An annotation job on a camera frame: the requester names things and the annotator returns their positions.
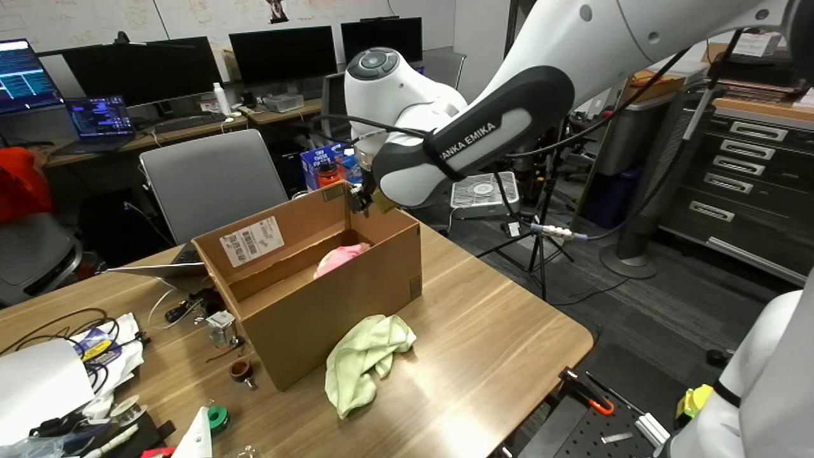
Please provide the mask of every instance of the crumpled cloth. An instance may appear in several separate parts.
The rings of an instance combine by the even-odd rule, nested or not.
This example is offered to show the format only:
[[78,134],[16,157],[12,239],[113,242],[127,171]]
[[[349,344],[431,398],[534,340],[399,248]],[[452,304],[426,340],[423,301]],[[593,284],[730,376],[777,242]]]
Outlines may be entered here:
[[393,369],[395,353],[410,350],[412,327],[399,316],[368,316],[359,320],[329,353],[325,393],[337,415],[347,419],[376,396],[376,382]]

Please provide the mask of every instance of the pink object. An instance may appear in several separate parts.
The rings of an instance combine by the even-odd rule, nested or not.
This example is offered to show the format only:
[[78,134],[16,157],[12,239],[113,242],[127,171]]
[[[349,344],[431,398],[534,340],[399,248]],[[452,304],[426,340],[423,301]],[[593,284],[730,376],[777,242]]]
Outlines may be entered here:
[[323,276],[325,271],[347,264],[349,260],[359,257],[359,255],[367,252],[367,248],[371,248],[371,243],[367,243],[367,242],[330,248],[330,252],[320,260],[320,264],[315,267],[312,276]]

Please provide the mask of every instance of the person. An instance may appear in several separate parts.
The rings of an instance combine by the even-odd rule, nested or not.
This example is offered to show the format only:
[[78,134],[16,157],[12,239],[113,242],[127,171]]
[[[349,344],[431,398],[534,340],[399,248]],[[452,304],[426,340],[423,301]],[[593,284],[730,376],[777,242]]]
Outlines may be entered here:
[[269,23],[288,23],[288,14],[282,10],[282,0],[267,0],[272,8],[272,21]]

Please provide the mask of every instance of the wooden table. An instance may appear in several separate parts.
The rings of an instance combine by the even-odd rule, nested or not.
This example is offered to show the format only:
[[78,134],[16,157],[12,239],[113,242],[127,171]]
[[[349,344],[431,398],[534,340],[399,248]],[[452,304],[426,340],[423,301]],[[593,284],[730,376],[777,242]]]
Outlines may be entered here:
[[[150,148],[186,143],[186,140],[193,140],[193,136],[208,136],[208,134],[231,133],[231,129],[267,126],[267,124],[306,120],[306,116],[317,113],[320,110],[323,110],[320,100],[307,100],[307,101],[304,101],[304,106],[295,106],[290,112],[258,110],[250,116],[235,116],[230,121],[197,124],[197,126],[171,129],[171,133],[143,129],[120,152],[136,154],[136,152],[143,152],[143,149],[150,149]],[[45,167],[61,167],[61,164],[86,162],[86,159],[99,159],[99,157],[104,157],[104,154],[86,152],[86,149],[78,149],[78,148],[69,148],[69,149],[50,152],[44,164]]]
[[208,331],[184,320],[165,327],[147,308],[159,280],[108,271],[0,313],[0,349],[29,327],[78,308],[132,311],[150,335],[141,376],[120,398],[141,393],[150,415],[174,419],[179,442],[200,404],[223,404],[230,426],[216,456],[254,446],[260,456],[489,456],[576,367],[593,335],[502,271],[423,225],[426,295],[401,318],[415,350],[395,360],[371,406],[338,423],[323,372],[277,392],[258,369],[258,392],[230,378],[237,350],[218,353]]

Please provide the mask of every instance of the bag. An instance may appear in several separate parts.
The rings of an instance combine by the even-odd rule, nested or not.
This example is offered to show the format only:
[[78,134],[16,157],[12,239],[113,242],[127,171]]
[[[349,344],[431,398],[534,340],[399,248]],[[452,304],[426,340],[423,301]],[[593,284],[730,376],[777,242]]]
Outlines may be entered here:
[[0,223],[50,208],[50,189],[33,152],[0,148]]

